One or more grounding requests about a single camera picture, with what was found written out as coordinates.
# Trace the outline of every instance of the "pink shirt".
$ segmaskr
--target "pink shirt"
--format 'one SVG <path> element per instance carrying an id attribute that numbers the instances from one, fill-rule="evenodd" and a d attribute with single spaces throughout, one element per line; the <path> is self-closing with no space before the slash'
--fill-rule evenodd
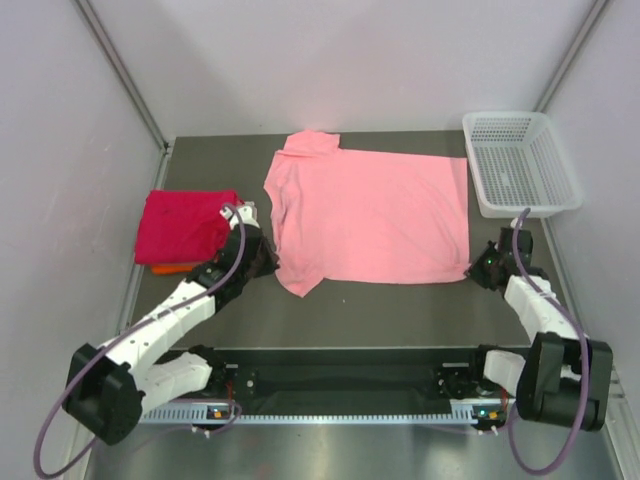
<path id="1" fill-rule="evenodd" d="M 339 148 L 339 135 L 287 138 L 265 181 L 276 275 L 304 297 L 323 278 L 445 283 L 469 265 L 467 160 Z"/>

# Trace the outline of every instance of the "mesh basket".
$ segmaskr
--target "mesh basket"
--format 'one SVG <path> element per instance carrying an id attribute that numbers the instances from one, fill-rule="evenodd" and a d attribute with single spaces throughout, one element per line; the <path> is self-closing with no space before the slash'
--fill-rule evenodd
<path id="1" fill-rule="evenodd" d="M 480 212 L 490 218 L 548 217 L 582 203 L 575 175 L 549 117 L 531 112 L 470 113 L 462 120 Z"/>

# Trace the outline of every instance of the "red towel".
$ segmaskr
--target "red towel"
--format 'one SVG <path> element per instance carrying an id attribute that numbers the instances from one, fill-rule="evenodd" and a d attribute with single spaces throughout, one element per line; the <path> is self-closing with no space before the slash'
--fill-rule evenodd
<path id="1" fill-rule="evenodd" d="M 212 258 L 229 234 L 229 223 L 220 215 L 227 202 L 241 203 L 232 190 L 151 191 L 138 227 L 136 263 L 198 263 Z"/>

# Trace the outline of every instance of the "metal floor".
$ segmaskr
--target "metal floor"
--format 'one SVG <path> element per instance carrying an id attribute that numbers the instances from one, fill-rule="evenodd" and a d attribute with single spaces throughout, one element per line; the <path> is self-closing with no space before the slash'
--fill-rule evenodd
<path id="1" fill-rule="evenodd" d="M 274 152 L 285 135 L 178 138 L 169 163 L 167 190 L 233 187 L 253 200 L 258 221 L 272 238 L 271 202 L 263 189 Z M 466 156 L 462 132 L 348 133 L 341 147 Z M 497 240 L 508 220 L 480 215 L 469 177 L 472 258 Z M 544 268 L 556 291 L 556 271 L 539 221 L 527 222 L 535 240 L 533 262 Z M 166 298 L 179 276 L 145 271 L 133 318 L 140 319 Z M 324 280 L 304 299 L 287 292 L 275 276 L 249 283 L 243 295 L 210 322 L 198 325 L 179 346 L 218 347 L 451 347 L 493 343 L 523 345 L 528 338 L 500 295 L 470 281 L 445 285 L 377 285 Z"/>
<path id="2" fill-rule="evenodd" d="M 258 207 L 271 237 L 270 201 L 262 185 L 284 135 L 194 137 L 176 141 L 165 188 L 234 188 Z M 362 150 L 466 156 L 462 132 L 348 133 L 341 147 Z M 508 221 L 480 216 L 469 178 L 471 256 L 496 240 Z M 560 291 L 542 226 L 529 221 L 533 263 Z M 133 319 L 163 300 L 179 277 L 144 273 Z M 453 347 L 527 342 L 516 315 L 497 293 L 468 281 L 449 285 L 372 285 L 324 280 L 304 299 L 275 277 L 249 284 L 245 293 L 178 346 L 218 347 Z M 205 440 L 190 432 L 162 436 L 134 456 L 129 452 L 162 427 L 141 426 L 122 444 L 92 456 L 90 480 L 256 479 L 522 479 L 506 435 L 467 437 L 411 426 L 243 426 Z M 518 428 L 524 458 L 549 463 L 567 430 L 530 423 Z M 581 434 L 569 460 L 551 479 L 614 479 L 617 465 L 604 433 Z"/>

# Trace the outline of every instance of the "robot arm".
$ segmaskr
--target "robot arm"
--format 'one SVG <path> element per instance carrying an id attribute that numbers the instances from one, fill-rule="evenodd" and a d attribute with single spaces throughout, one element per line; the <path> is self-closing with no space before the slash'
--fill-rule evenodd
<path id="1" fill-rule="evenodd" d="M 211 261 L 195 267 L 178 287 L 145 318 L 154 321 L 116 345 L 84 377 L 63 404 L 63 408 L 98 438 L 113 445 L 126 437 L 140 417 L 155 407 L 209 382 L 215 359 L 194 348 L 180 357 L 156 362 L 180 338 L 199 323 L 218 313 L 240 295 L 255 277 L 273 273 L 277 258 L 256 221 L 255 208 L 238 208 L 246 233 L 244 251 L 237 270 L 215 294 L 208 293 L 231 268 L 238 255 L 238 220 L 229 210 L 221 214 L 230 222 L 231 233 L 224 247 Z M 67 383 L 99 349 L 85 344 L 73 355 Z"/>
<path id="2" fill-rule="evenodd" d="M 580 397 L 580 346 L 578 335 L 548 298 L 555 299 L 546 274 L 531 266 L 533 239 L 522 230 L 518 250 L 535 291 L 520 275 L 509 239 L 513 229 L 503 228 L 500 241 L 488 247 L 471 265 L 467 276 L 484 288 L 500 291 L 515 310 L 529 336 L 525 360 L 499 347 L 486 348 L 484 378 L 503 387 L 516 399 L 525 420 L 570 427 Z M 604 425 L 613 368 L 613 353 L 604 342 L 587 339 L 589 348 L 589 397 L 582 429 L 597 431 Z"/>

